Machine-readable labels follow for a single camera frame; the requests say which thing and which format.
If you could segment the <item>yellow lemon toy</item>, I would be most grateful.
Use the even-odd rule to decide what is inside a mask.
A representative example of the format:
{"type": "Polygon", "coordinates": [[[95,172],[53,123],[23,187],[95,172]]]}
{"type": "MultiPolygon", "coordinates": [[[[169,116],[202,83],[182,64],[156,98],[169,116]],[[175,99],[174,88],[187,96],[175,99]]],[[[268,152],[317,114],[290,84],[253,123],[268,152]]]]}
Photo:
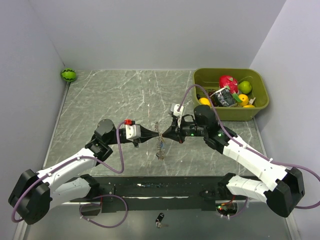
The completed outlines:
{"type": "Polygon", "coordinates": [[[243,108],[255,108],[255,106],[252,104],[247,104],[247,105],[243,106],[243,108]]]}

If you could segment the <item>black key fob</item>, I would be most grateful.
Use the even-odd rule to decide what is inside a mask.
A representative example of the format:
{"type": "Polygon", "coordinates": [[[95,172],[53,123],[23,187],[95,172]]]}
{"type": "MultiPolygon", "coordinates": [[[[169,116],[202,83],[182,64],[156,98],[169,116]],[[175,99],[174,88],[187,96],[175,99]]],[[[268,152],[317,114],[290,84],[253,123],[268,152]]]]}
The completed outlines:
{"type": "Polygon", "coordinates": [[[160,229],[163,227],[168,227],[169,225],[166,223],[162,223],[163,219],[165,217],[165,214],[163,212],[159,213],[159,215],[157,216],[157,218],[155,219],[155,226],[156,228],[160,229]]]}

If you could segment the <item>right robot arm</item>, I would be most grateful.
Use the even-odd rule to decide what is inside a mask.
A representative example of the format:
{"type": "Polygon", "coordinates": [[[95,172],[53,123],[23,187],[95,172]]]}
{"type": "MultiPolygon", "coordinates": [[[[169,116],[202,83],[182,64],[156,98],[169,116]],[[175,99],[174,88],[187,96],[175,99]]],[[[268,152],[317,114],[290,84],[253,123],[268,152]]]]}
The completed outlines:
{"type": "Polygon", "coordinates": [[[162,134],[164,138],[182,144],[186,137],[202,137],[213,150],[236,161],[258,179],[244,178],[227,173],[218,182],[218,193],[223,199],[245,196],[266,203],[277,215],[288,217],[305,194],[302,172],[276,165],[251,148],[239,135],[218,123],[214,111],[208,105],[198,105],[192,121],[186,121],[183,106],[172,104],[170,127],[162,134]]]}

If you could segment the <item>green watermelon ball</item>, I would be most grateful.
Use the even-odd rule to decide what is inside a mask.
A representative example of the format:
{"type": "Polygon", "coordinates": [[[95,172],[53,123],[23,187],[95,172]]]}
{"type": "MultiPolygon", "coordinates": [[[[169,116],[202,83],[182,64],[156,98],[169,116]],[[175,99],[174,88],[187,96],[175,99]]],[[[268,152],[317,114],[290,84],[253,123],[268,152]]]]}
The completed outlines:
{"type": "Polygon", "coordinates": [[[60,76],[66,82],[74,82],[77,79],[77,74],[72,68],[63,69],[60,76]]]}

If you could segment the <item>red dragon fruit toy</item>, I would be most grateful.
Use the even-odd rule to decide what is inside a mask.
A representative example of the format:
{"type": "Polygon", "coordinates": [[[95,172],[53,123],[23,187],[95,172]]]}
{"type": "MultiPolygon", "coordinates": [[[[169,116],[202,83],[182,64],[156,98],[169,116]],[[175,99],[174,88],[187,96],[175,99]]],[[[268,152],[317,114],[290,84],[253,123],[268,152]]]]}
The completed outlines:
{"type": "Polygon", "coordinates": [[[231,94],[238,94],[238,81],[229,75],[223,75],[219,78],[219,87],[228,88],[231,94]]]}

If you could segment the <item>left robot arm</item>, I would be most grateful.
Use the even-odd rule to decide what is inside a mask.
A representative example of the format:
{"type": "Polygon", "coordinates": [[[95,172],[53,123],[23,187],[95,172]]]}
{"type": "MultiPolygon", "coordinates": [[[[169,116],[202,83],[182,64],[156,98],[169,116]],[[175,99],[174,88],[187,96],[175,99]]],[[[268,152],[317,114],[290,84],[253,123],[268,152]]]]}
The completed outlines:
{"type": "Polygon", "coordinates": [[[138,147],[140,143],[158,136],[158,132],[130,119],[122,121],[118,126],[110,119],[101,120],[91,140],[73,156],[38,172],[28,169],[20,175],[8,198],[8,203],[13,208],[11,221],[25,221],[32,225],[41,220],[50,209],[64,202],[79,198],[95,200],[99,195],[99,184],[92,177],[71,179],[97,165],[121,174],[125,169],[123,159],[120,160],[120,170],[105,162],[113,153],[110,146],[120,147],[122,144],[132,143],[138,147]]]}

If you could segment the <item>orange fruit toy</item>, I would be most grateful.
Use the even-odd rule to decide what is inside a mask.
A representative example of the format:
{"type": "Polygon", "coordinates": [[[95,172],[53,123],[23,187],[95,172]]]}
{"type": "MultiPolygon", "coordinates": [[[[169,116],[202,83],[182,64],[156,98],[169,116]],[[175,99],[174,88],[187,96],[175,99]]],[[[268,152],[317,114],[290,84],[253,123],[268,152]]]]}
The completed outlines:
{"type": "Polygon", "coordinates": [[[198,101],[201,105],[207,105],[209,107],[212,106],[210,100],[206,97],[201,97],[198,101]]]}
{"type": "Polygon", "coordinates": [[[249,104],[249,97],[245,94],[239,94],[238,95],[239,99],[241,102],[239,103],[242,107],[246,106],[249,104]]]}

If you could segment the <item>olive green plastic bin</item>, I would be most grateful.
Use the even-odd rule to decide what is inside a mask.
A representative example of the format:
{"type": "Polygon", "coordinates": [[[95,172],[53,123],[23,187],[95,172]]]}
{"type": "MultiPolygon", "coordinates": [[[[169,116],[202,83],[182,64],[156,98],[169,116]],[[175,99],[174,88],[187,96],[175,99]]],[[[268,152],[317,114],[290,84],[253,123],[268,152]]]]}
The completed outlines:
{"type": "Polygon", "coordinates": [[[247,95],[254,99],[254,107],[220,107],[215,106],[222,121],[250,121],[259,111],[269,104],[269,95],[262,77],[254,70],[248,68],[199,68],[193,73],[193,84],[202,86],[205,90],[219,90],[221,76],[231,76],[238,83],[250,82],[251,92],[247,95]]]}

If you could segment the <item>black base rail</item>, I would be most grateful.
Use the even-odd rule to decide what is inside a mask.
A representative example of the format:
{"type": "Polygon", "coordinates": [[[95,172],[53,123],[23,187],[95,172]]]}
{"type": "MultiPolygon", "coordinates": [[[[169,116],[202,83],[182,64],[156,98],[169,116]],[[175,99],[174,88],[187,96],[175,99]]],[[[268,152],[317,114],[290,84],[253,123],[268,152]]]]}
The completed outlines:
{"type": "Polygon", "coordinates": [[[215,211],[218,203],[244,200],[219,190],[218,176],[99,176],[99,184],[88,196],[77,197],[85,203],[100,202],[103,213],[122,210],[215,211]]]}

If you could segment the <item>green apple toy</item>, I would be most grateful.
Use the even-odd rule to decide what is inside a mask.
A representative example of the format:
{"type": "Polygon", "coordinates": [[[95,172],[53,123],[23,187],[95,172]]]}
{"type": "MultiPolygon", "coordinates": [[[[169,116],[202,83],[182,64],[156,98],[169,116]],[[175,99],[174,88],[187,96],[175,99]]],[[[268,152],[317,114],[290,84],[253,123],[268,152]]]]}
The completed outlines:
{"type": "Polygon", "coordinates": [[[252,85],[249,81],[242,81],[238,84],[238,89],[245,95],[249,94],[252,91],[252,85]]]}

